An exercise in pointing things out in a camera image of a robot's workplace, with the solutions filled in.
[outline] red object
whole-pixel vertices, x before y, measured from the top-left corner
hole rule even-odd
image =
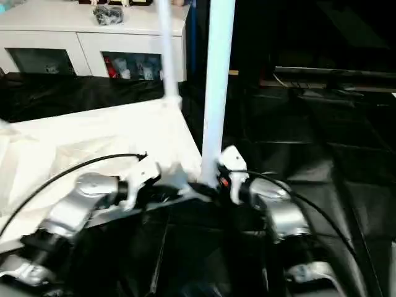
[[[105,64],[106,64],[106,68],[107,68],[107,73],[109,73],[109,77],[111,77],[112,79],[115,79],[118,77],[117,71],[114,69],[110,58],[109,57],[103,57],[105,59]]]

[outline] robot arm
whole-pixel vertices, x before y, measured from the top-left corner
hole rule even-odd
[[[28,286],[52,282],[72,243],[92,213],[126,199],[127,184],[117,177],[87,173],[40,223],[36,232],[22,237],[24,247],[9,256],[0,267],[0,277],[8,275]]]
[[[282,257],[277,262],[282,266],[280,277],[285,277],[292,286],[327,280],[339,296],[346,297],[325,249],[311,233],[308,221],[293,202],[290,191],[285,190],[287,185],[280,187],[264,179],[250,179],[246,172],[237,172],[246,170],[246,164],[235,147],[227,148],[219,162],[227,169],[223,176],[220,175],[220,184],[223,178],[228,180],[223,184],[227,184],[230,200],[235,204],[248,204],[265,213],[272,244]],[[36,232],[21,239],[24,247],[0,266],[0,277],[8,275],[30,287],[52,283],[79,233],[89,225],[132,215],[137,211],[133,208],[138,192],[145,185],[147,188],[147,184],[151,186],[148,181],[158,179],[159,175],[156,163],[145,158],[133,168],[127,181],[96,173],[80,176],[75,188],[51,209]],[[183,197],[180,200],[160,202],[152,208],[203,196],[187,190],[181,191]],[[113,211],[94,217],[95,213],[101,212],[100,209],[112,205],[117,205]],[[99,218],[99,223],[95,223],[96,218]]]

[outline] black cable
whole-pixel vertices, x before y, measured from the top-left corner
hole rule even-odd
[[[250,171],[250,170],[232,170],[231,172],[243,172],[243,173],[248,173],[251,175],[255,175],[258,176],[266,181],[269,181],[270,183],[276,184],[278,187],[280,187],[281,189],[283,189],[285,192],[287,192],[290,197],[295,197],[301,201],[303,201],[304,203],[308,204],[309,206],[311,206],[313,209],[315,209],[317,212],[319,212],[323,218],[327,221],[327,223],[330,224],[330,226],[334,229],[334,231],[336,232],[336,234],[338,235],[338,237],[341,239],[341,241],[343,242],[343,244],[345,245],[345,247],[347,248],[348,252],[351,254],[351,256],[354,258],[354,260],[356,261],[356,264],[358,265],[358,267],[360,268],[360,270],[362,271],[362,267],[360,264],[360,261],[358,259],[358,255],[356,254],[355,250],[351,247],[351,245],[349,244],[347,238],[345,237],[345,235],[341,232],[341,230],[339,229],[339,227],[334,223],[334,221],[329,217],[329,215],[327,213],[325,213],[319,206],[317,206],[315,203],[311,202],[310,200],[308,200],[307,198],[305,198],[304,196],[293,192],[292,190],[288,189],[284,184],[282,184],[280,181],[277,181],[276,179],[270,178],[269,176],[266,176],[262,173],[258,173],[255,171]]]
[[[145,155],[139,155],[136,153],[118,153],[116,155],[107,155],[99,158],[95,158],[86,162],[83,162],[81,164],[75,165],[59,174],[54,176],[53,178],[50,178],[47,180],[44,184],[42,184],[40,187],[38,187],[33,193],[31,193],[11,214],[11,216],[8,218],[7,222],[4,224],[3,228],[0,231],[0,238],[3,236],[4,232],[6,231],[7,227],[11,224],[13,219],[18,215],[18,213],[34,198],[36,197],[42,190],[44,190],[46,187],[48,187],[50,184],[53,182],[57,181],[59,178],[62,178],[63,176],[78,170],[82,167],[85,167],[87,165],[90,165],[92,163],[96,163],[99,161],[107,160],[107,159],[113,159],[113,158],[121,158],[121,157],[136,157],[139,160],[143,159]]]

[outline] white cabinet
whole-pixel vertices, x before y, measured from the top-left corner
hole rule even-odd
[[[0,31],[0,67],[5,73],[91,75],[72,32]]]
[[[132,79],[156,78],[161,68],[156,7],[152,4],[123,7],[122,10],[124,21],[121,24],[101,26],[92,14],[91,5],[75,1],[28,0],[0,15],[0,67],[5,73],[108,77],[109,72],[120,72],[121,62],[127,65]],[[183,81],[187,77],[189,6],[173,6],[171,10],[176,79]]]

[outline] black surface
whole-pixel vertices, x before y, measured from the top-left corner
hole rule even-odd
[[[203,84],[184,83],[180,89],[184,116],[200,147]],[[162,92],[159,82],[9,74],[0,84],[0,118],[25,121],[160,98]],[[395,98],[391,94],[267,89],[257,90],[241,102],[232,81],[228,93],[223,146],[235,144],[249,169],[273,171],[322,207],[363,262],[367,296],[381,296],[381,292],[388,296],[390,243],[396,236],[392,215],[396,207]],[[342,242],[315,210],[301,206],[329,249],[332,265],[350,296],[363,296],[356,267]],[[85,252],[76,257],[84,261],[77,261],[80,268],[75,269],[84,293],[143,296],[150,291],[149,276],[158,261],[162,264],[159,296],[212,296],[214,287],[222,296],[240,295],[241,288],[253,284],[262,290],[259,233],[237,232],[229,237],[216,214],[218,209],[207,205],[179,208],[169,210],[171,215],[139,218],[146,223],[133,218],[108,230],[94,229],[91,236],[101,238],[96,241],[87,235]],[[256,230],[254,224],[248,229]],[[226,239],[234,243],[225,244]],[[99,262],[102,269],[92,272],[90,261]],[[242,269],[229,267],[230,263]]]

